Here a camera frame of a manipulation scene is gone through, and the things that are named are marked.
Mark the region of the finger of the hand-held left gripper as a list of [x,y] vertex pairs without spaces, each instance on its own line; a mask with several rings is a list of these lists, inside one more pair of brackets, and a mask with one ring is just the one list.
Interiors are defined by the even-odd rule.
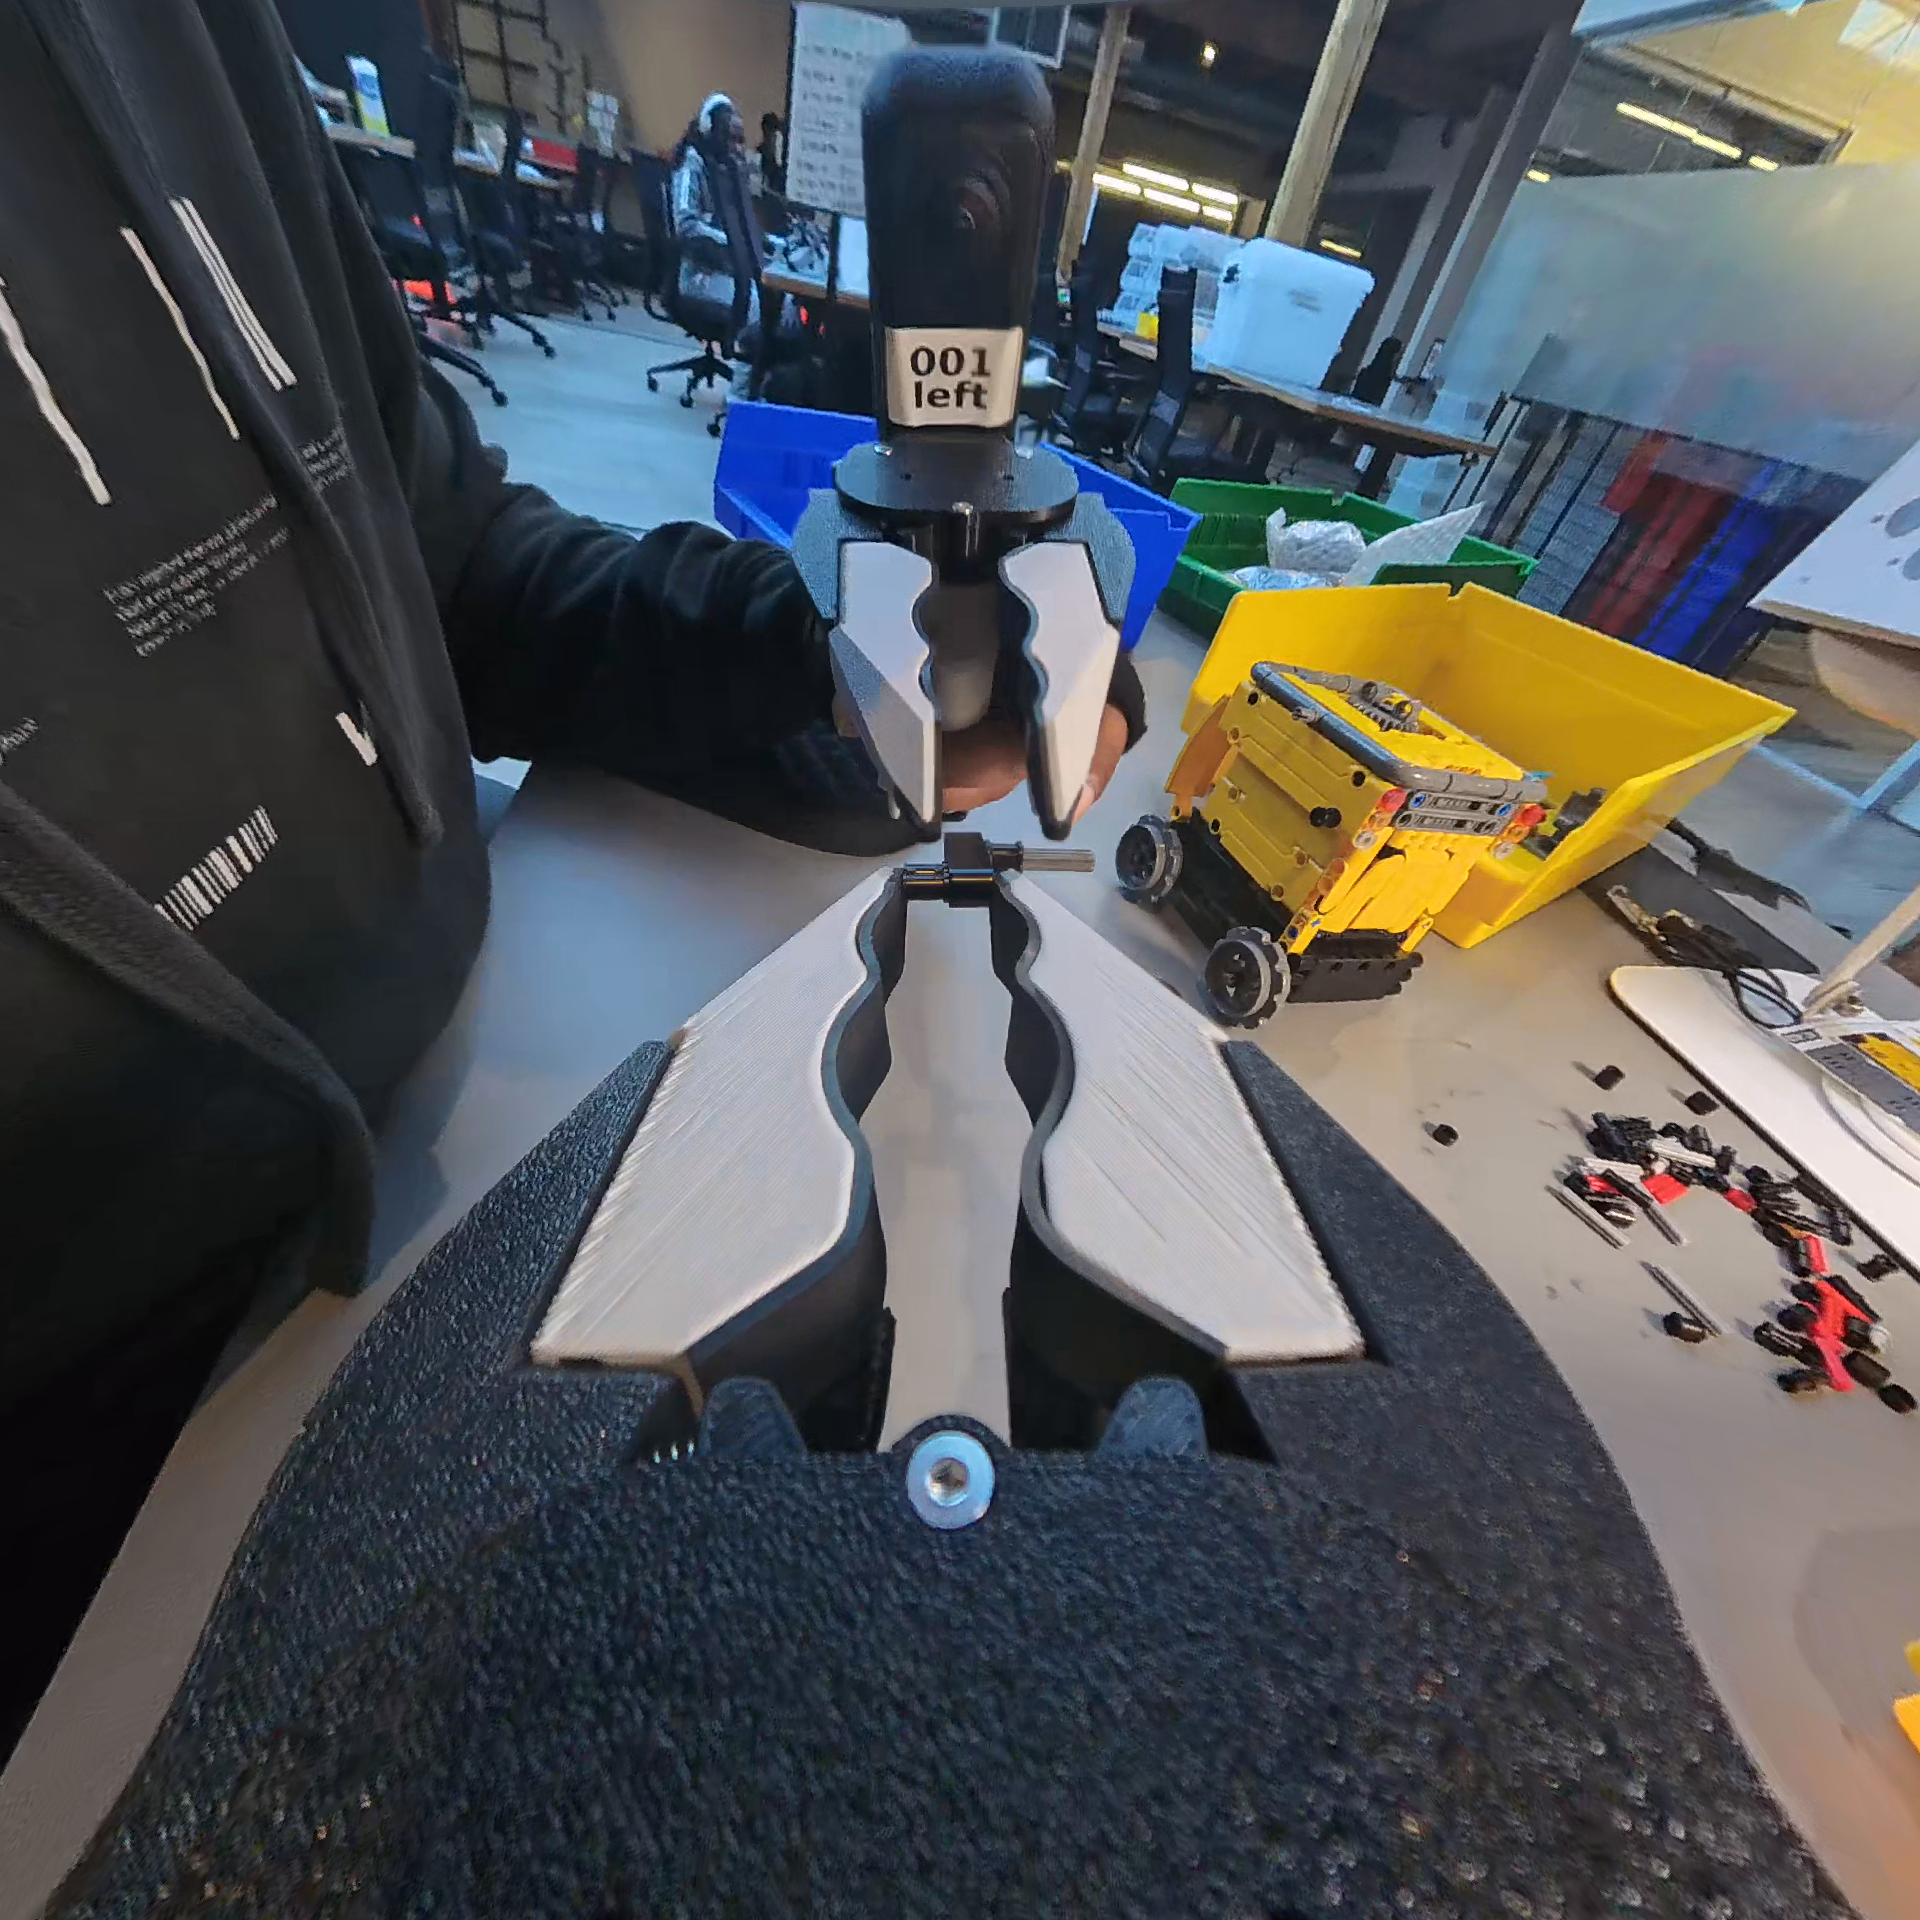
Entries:
[[1096,769],[1120,632],[1081,543],[1019,547],[1002,584],[1026,620],[1015,645],[1026,788],[1045,837],[1065,841]]
[[941,727],[922,602],[932,564],[900,544],[852,539],[837,555],[829,652],[855,732],[915,831],[941,826]]

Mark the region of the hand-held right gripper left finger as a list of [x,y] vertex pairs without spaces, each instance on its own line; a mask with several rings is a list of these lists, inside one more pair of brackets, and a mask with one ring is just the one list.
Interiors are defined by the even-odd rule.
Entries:
[[770,1384],[885,1410],[895,1317],[863,1120],[895,1051],[905,891],[879,871],[672,1039],[535,1333],[552,1369]]

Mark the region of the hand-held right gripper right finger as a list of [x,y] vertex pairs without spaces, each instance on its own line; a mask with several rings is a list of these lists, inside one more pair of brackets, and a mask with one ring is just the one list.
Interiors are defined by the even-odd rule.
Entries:
[[1364,1355],[1215,1026],[1024,879],[1000,882],[1000,980],[1032,1122],[1004,1295],[1023,1410]]

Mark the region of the thin black holed brick beam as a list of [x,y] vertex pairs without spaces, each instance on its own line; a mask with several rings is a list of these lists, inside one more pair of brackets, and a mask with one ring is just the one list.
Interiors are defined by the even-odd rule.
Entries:
[[1061,849],[993,841],[980,833],[948,833],[941,858],[908,863],[897,869],[897,890],[911,904],[952,908],[991,905],[1004,896],[1011,879],[1092,873],[1097,858],[1088,849]]

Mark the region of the yellow toy brick vehicle model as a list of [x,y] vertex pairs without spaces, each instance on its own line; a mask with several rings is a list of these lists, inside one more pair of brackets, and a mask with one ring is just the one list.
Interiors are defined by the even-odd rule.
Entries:
[[1468,881],[1547,815],[1544,778],[1401,689],[1271,661],[1203,708],[1167,796],[1115,879],[1208,944],[1227,1026],[1401,993]]

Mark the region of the pile of black brick parts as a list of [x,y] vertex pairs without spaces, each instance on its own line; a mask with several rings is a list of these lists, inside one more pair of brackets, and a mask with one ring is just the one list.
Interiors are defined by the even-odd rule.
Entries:
[[1913,1281],[1915,1264],[1812,1173],[1747,1161],[1698,1115],[1596,1112],[1579,1122],[1577,1151],[1549,1194],[1618,1253],[1635,1249],[1636,1229],[1673,1253],[1687,1249],[1679,1213],[1693,1194],[1737,1212],[1769,1249],[1784,1288],[1747,1329],[1779,1363],[1777,1388],[1789,1400],[1865,1394],[1915,1420],[1915,1393],[1888,1364],[1892,1331],[1874,1297],[1898,1276]]

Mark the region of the building instruction booklet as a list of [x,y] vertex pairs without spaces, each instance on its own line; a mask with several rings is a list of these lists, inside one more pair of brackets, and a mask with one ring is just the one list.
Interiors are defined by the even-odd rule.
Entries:
[[1748,607],[1812,632],[1913,648],[1917,447],[1909,447]]

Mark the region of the grey desk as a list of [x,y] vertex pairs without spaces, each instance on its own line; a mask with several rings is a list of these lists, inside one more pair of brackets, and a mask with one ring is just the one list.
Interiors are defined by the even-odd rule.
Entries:
[[1359,1384],[1253,1457],[725,1451],[512,1346],[666,1082],[641,1047],[306,1413],[48,1916],[1848,1916],[1597,1435],[1275,1065]]

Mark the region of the person's left hand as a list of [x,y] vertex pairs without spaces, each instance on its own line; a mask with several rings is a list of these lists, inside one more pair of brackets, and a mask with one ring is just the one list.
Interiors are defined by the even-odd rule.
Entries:
[[[1096,755],[1072,823],[1080,826],[1114,785],[1124,755],[1146,732],[1146,689],[1132,653],[1120,653],[1100,720]],[[1015,794],[1024,783],[1024,737],[1018,720],[993,712],[975,729],[946,735],[939,819],[961,819]]]

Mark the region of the white printed sign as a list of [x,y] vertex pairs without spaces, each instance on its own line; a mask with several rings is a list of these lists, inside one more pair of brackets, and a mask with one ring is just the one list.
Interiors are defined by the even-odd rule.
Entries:
[[845,219],[866,218],[863,101],[911,44],[898,17],[795,5],[784,145],[784,195]]

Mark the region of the green storage bin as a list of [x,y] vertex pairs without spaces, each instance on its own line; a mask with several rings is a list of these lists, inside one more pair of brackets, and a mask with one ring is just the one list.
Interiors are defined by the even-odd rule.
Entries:
[[[1159,608],[1197,639],[1211,639],[1242,589],[1239,572],[1264,564],[1264,524],[1271,512],[1288,522],[1345,522],[1370,544],[1410,525],[1413,517],[1354,492],[1324,488],[1271,488],[1184,479],[1170,501],[1197,512],[1184,553],[1176,563]],[[1536,557],[1466,535],[1434,564],[1384,564],[1380,585],[1482,585],[1519,597],[1529,584]]]

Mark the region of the blue storage bin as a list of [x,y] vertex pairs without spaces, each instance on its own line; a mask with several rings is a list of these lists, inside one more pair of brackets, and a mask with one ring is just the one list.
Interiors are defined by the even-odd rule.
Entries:
[[[810,495],[829,489],[834,465],[875,436],[872,417],[735,400],[715,460],[712,520],[735,538],[791,547]],[[1072,450],[1063,460],[1083,495],[1106,501],[1135,544],[1137,577],[1120,625],[1120,650],[1129,653],[1203,517]]]

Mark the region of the white plastic bag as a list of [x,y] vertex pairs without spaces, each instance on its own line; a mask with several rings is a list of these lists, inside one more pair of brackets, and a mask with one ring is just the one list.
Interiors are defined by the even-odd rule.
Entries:
[[1472,505],[1370,539],[1346,520],[1291,520],[1273,511],[1264,522],[1264,563],[1237,568],[1233,578],[1249,589],[1376,585],[1387,568],[1452,563],[1479,520],[1482,505]]

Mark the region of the white plastic box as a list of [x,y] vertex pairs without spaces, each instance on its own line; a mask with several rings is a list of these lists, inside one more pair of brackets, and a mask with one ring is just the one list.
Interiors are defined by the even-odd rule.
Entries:
[[1139,225],[1103,321],[1122,338],[1170,338],[1161,292],[1170,273],[1194,276],[1194,363],[1266,386],[1321,389],[1376,288],[1368,267],[1328,252],[1242,242],[1211,226]]

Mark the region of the black office chair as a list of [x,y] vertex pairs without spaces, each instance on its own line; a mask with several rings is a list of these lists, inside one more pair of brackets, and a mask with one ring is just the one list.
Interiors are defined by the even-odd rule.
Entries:
[[459,95],[442,61],[427,61],[412,135],[333,138],[353,199],[426,363],[466,376],[493,407],[509,396],[479,349],[499,321],[527,332],[545,356],[555,349],[540,327],[496,291],[459,193]]

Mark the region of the white book stand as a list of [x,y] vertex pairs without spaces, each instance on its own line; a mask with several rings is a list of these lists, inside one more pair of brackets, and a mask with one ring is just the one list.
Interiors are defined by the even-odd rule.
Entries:
[[1906,1271],[1917,1257],[1915,1091],[1865,1043],[1915,1047],[1915,823],[1757,749],[1685,817],[1751,871],[1714,879],[1667,831],[1621,869],[1645,908],[1728,929],[1748,968],[1618,968],[1613,1004]]

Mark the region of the rack of coloured bins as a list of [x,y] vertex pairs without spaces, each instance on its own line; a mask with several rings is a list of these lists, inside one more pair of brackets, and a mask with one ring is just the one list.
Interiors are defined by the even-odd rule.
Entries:
[[1721,680],[1772,628],[1755,597],[1865,483],[1506,396],[1479,535],[1532,563],[1519,600]]

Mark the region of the person in black hoodie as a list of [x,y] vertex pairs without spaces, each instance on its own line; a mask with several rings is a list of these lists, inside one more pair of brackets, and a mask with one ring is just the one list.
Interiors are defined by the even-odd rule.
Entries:
[[426,376],[272,5],[5,5],[5,1749],[484,927]]

